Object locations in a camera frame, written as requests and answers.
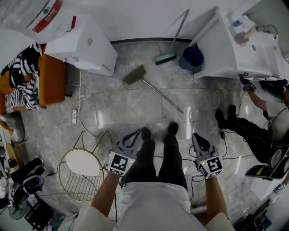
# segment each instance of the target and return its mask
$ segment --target gray marble floor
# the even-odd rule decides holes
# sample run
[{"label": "gray marble floor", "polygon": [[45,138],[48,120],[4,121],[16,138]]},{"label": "gray marble floor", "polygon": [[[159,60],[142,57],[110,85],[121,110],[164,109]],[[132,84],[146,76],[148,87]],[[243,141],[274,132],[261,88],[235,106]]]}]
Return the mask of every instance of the gray marble floor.
[{"label": "gray marble floor", "polygon": [[[113,76],[101,76],[84,73],[81,83],[89,90],[89,96],[81,104],[79,119],[93,134],[100,134],[110,129],[115,134],[129,129],[147,126],[151,129],[156,141],[155,155],[163,155],[162,139],[170,121],[179,123],[177,139],[183,158],[189,156],[191,135],[198,132],[209,138],[216,145],[221,154],[226,152],[224,141],[220,138],[217,123],[214,119],[216,109],[227,110],[231,104],[240,104],[242,91],[239,82],[234,79],[202,78],[194,79],[188,71],[182,70],[176,60],[156,66],[155,58],[168,50],[169,42],[134,42],[114,45],[118,52],[118,60]],[[187,43],[177,42],[175,49],[180,55]],[[145,79],[159,88],[160,91],[183,111],[180,114],[168,102],[143,82],[128,86],[122,78],[135,67],[144,64],[147,74]],[[66,83],[79,84],[79,70],[71,65],[67,66]],[[67,91],[73,92],[63,103],[48,106],[45,110],[21,112],[26,128],[27,149],[31,158],[40,155],[48,171],[55,172],[63,155],[72,149],[80,133],[84,130],[80,123],[72,124],[72,111],[78,104],[79,88],[68,85]],[[87,90],[80,91],[81,99],[87,95]],[[263,126],[261,110],[258,110],[248,98],[242,102],[240,115],[246,117],[259,126]],[[84,132],[84,144],[91,150],[97,139],[88,132]],[[108,161],[108,139],[104,139],[96,155],[102,164]],[[228,146],[227,157],[238,157],[251,154],[247,143],[236,134],[226,134]],[[228,206],[229,218],[237,220],[246,212],[256,209],[262,202],[250,191],[252,178],[245,177],[245,172],[257,164],[255,157],[244,159],[224,160],[224,171],[218,176],[221,189]],[[162,159],[155,157],[157,172]],[[191,177],[198,172],[191,161],[183,161],[191,196]],[[198,206],[205,202],[205,184],[193,183],[194,199],[191,204]],[[39,194],[52,207],[61,213],[76,212],[87,203],[73,200],[64,193],[58,175],[47,177],[43,191]],[[118,206],[121,194],[117,195]],[[114,219],[114,207],[110,214]]]}]

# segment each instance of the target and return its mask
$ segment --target clear plastic bag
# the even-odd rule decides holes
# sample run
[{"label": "clear plastic bag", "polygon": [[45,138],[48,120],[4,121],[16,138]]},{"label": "clear plastic bag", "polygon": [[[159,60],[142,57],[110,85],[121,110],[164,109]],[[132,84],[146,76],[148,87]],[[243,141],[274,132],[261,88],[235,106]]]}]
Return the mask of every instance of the clear plastic bag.
[{"label": "clear plastic bag", "polygon": [[71,29],[73,14],[63,0],[0,0],[0,27],[46,43]]}]

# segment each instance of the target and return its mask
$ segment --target broom handle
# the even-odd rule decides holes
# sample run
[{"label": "broom handle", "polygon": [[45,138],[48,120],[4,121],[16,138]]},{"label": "broom handle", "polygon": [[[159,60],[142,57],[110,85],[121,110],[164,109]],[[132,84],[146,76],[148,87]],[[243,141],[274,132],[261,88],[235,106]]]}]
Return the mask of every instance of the broom handle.
[{"label": "broom handle", "polygon": [[156,93],[158,93],[161,97],[166,99],[171,105],[173,105],[180,113],[185,114],[179,107],[177,107],[172,101],[170,101],[167,97],[165,97],[161,92],[159,92],[157,89],[155,89],[152,85],[150,85],[148,82],[146,82],[144,79],[141,79],[144,83],[149,85],[153,90],[155,90]]},{"label": "broom handle", "polygon": [[170,49],[168,50],[168,53],[171,53],[172,47],[173,47],[173,45],[174,45],[174,43],[175,43],[175,41],[176,41],[176,39],[177,39],[180,31],[181,31],[181,28],[182,28],[182,26],[183,26],[183,24],[184,24],[184,22],[185,22],[185,20],[186,20],[186,17],[187,17],[188,14],[189,14],[189,11],[190,11],[190,9],[187,9],[187,10],[185,11],[184,18],[182,19],[181,25],[180,25],[179,29],[177,30],[177,33],[176,33],[176,35],[175,35],[175,37],[174,37],[174,39],[173,39],[173,42],[172,42],[172,44],[171,44]]}]

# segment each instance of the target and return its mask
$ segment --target sleeve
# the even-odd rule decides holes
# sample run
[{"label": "sleeve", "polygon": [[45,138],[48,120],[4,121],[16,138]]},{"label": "sleeve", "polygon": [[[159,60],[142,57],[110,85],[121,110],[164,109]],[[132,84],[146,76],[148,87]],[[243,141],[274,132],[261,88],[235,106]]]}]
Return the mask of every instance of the sleeve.
[{"label": "sleeve", "polygon": [[80,211],[73,231],[112,231],[113,223],[95,207]]},{"label": "sleeve", "polygon": [[234,227],[223,213],[217,214],[210,220],[205,228],[208,231],[235,231]]},{"label": "sleeve", "polygon": [[269,117],[276,117],[278,113],[286,108],[286,105],[279,102],[267,102],[266,103],[267,112]]}]

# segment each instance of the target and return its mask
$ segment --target white t-shirt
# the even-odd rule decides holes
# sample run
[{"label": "white t-shirt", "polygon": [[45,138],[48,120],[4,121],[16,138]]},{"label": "white t-shirt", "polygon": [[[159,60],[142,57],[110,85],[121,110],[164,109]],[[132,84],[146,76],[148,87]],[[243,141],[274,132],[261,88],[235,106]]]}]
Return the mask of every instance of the white t-shirt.
[{"label": "white t-shirt", "polygon": [[272,123],[274,140],[279,142],[289,130],[289,109],[285,109],[279,114],[282,109],[287,107],[285,104],[279,102],[267,102],[266,106],[268,116],[274,120]]},{"label": "white t-shirt", "polygon": [[[128,183],[122,191],[119,231],[234,231],[223,213],[206,227],[190,213],[187,191],[178,185],[159,182]],[[112,231],[112,222],[94,207],[86,208],[74,231]]]}]

